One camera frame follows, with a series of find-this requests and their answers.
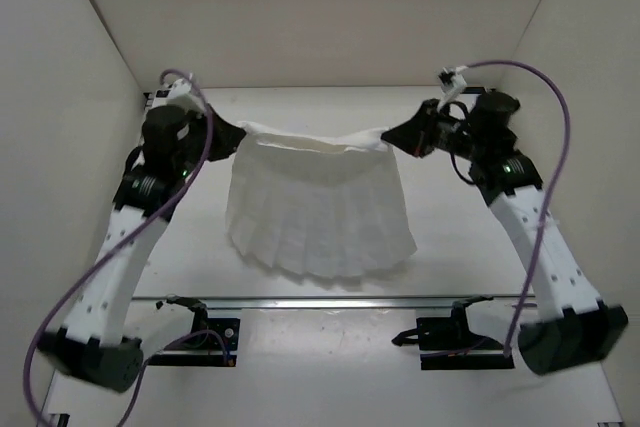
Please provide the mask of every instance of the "fabric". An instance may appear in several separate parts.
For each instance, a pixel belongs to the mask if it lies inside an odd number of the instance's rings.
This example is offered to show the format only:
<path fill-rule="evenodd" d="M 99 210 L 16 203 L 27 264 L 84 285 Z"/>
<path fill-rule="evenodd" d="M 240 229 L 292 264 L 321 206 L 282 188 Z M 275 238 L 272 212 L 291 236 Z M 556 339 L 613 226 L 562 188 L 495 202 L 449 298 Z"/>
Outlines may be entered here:
<path fill-rule="evenodd" d="M 384 270 L 416 251 L 383 129 L 307 137 L 244 122 L 227 232 L 242 256 L 320 277 Z"/>

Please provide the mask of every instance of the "white skirt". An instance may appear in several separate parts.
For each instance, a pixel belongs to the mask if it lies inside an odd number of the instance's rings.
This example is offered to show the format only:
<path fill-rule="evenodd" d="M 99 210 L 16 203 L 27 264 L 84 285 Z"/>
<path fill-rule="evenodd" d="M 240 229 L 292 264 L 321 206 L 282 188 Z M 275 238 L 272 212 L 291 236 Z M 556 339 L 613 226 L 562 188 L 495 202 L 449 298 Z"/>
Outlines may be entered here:
<path fill-rule="evenodd" d="M 239 124 L 226 227 L 242 256 L 297 274 L 357 277 L 416 251 L 383 129 L 308 137 Z"/>

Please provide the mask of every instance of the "beige wall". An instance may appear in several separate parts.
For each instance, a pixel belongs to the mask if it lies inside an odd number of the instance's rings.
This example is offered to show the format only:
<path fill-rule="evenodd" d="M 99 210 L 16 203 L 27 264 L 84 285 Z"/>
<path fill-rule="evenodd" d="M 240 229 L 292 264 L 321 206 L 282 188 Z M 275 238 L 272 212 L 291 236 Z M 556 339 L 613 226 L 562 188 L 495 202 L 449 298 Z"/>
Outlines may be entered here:
<path fill-rule="evenodd" d="M 640 0 L 543 0 L 515 58 L 548 73 L 571 108 L 573 142 L 553 204 L 578 262 L 631 327 L 605 369 L 623 417 L 640 425 Z M 521 145 L 549 178 L 562 133 L 559 106 L 527 74 L 502 87 L 523 103 Z"/>
<path fill-rule="evenodd" d="M 143 102 L 87 0 L 0 0 L 0 426 L 31 426 L 24 353 L 96 255 Z M 51 369 L 38 362 L 44 397 Z"/>

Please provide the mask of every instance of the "white cloth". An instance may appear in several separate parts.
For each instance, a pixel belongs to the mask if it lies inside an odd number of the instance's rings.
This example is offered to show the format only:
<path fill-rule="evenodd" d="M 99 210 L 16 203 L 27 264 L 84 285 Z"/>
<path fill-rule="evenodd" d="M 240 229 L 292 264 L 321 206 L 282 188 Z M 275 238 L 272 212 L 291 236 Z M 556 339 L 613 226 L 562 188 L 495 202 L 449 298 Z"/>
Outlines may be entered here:
<path fill-rule="evenodd" d="M 227 232 L 242 256 L 298 274 L 356 277 L 416 251 L 383 129 L 338 138 L 239 124 Z"/>

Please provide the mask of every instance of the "table surface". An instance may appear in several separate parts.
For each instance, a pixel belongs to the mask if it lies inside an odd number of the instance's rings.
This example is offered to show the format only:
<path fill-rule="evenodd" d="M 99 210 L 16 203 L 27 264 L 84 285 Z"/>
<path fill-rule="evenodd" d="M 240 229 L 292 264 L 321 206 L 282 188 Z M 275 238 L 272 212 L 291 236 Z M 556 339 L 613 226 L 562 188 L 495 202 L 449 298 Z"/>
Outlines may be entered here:
<path fill-rule="evenodd" d="M 390 339 L 414 310 L 243 310 L 235 368 L 151 367 L 129 427 L 596 427 L 620 416 L 599 365 L 536 377 L 421 371 Z M 46 412 L 113 427 L 121 396 L 56 374 Z"/>
<path fill-rule="evenodd" d="M 213 89 L 228 121 L 339 136 L 410 118 L 435 87 Z M 473 96 L 463 96 L 472 105 Z M 243 261 L 225 233 L 233 158 L 207 164 L 152 253 L 135 296 L 340 297 L 515 294 L 524 269 L 502 226 L 441 152 L 419 160 L 396 150 L 418 251 L 383 275 L 349 281 L 297 277 Z M 460 162 L 461 169 L 467 167 Z"/>

